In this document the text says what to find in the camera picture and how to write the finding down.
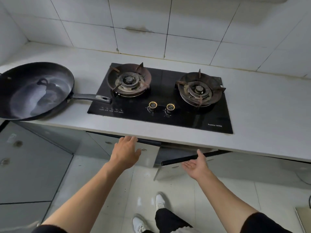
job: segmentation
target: gas stove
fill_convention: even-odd
[[[112,63],[88,113],[233,134],[219,77]]]

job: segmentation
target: forearm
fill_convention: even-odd
[[[107,162],[75,195],[43,224],[56,225],[68,233],[89,233],[122,168]]]
[[[234,195],[211,171],[197,179],[228,233],[240,233],[246,219],[256,209]]]

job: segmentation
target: white tile floor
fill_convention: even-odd
[[[81,188],[107,160],[75,156],[47,216]],[[154,221],[156,192],[164,192],[173,212],[201,232],[225,232],[199,185],[187,175],[173,180],[153,181],[156,169],[135,166],[126,170],[111,190],[92,233],[131,233],[131,217],[139,213],[158,233]],[[239,198],[262,211],[286,229],[303,232],[294,211],[307,206],[311,190],[220,178]]]

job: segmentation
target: black glass cooktop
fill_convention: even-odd
[[[119,65],[121,64],[111,64],[112,67]],[[111,71],[109,69],[97,94],[112,97],[112,104],[105,105],[93,101],[88,113],[233,134],[224,93],[215,104],[197,108],[185,102],[179,90],[175,88],[176,81],[180,80],[186,73],[153,68],[146,69],[151,73],[150,89],[131,98],[111,93],[107,84],[107,75]],[[221,78],[213,78],[222,86]],[[157,103],[154,112],[148,110],[151,101]],[[171,113],[165,111],[168,104],[175,105],[175,109]]]

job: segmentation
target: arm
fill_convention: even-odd
[[[136,142],[136,137],[121,137],[109,162],[42,225],[55,225],[68,233],[89,233],[117,178],[138,161],[141,150],[135,151]]]
[[[208,169],[206,158],[200,150],[198,158],[182,163],[185,171],[195,179],[213,206],[217,216],[228,233],[240,233],[246,219],[258,212],[235,196]]]

